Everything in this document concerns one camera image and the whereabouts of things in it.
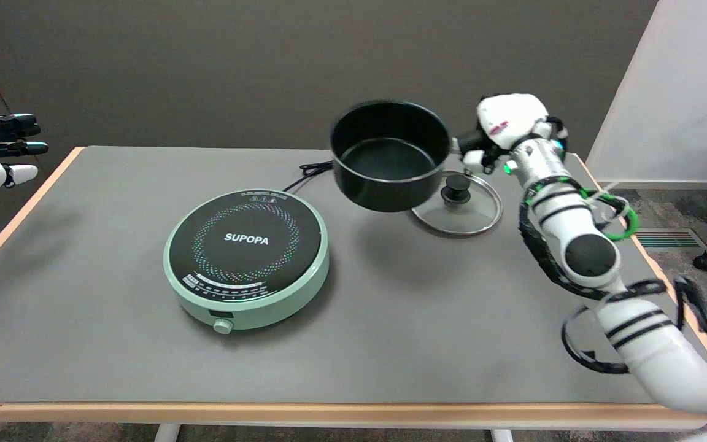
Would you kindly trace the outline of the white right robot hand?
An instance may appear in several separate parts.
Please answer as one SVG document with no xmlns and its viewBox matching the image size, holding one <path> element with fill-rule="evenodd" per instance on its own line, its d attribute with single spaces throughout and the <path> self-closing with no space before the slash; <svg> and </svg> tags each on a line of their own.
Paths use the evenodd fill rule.
<svg viewBox="0 0 707 442">
<path fill-rule="evenodd" d="M 475 108 L 475 129 L 455 138 L 464 168 L 490 174 L 500 159 L 523 142 L 547 140 L 561 162 L 566 160 L 568 130 L 531 93 L 483 97 Z"/>
</svg>

